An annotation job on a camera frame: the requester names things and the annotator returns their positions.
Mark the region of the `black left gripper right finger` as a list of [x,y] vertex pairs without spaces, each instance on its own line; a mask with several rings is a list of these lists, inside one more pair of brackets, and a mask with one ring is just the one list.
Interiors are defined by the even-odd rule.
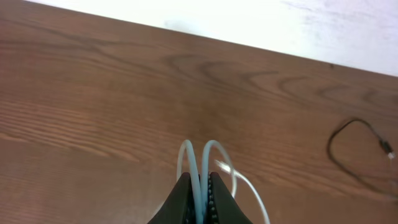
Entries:
[[208,203],[205,212],[206,224],[252,224],[241,211],[227,186],[217,172],[212,172],[208,184]]

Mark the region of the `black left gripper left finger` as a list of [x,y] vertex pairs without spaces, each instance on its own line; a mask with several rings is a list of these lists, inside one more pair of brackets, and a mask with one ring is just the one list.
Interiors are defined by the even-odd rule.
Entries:
[[195,224],[191,178],[184,172],[148,224]]

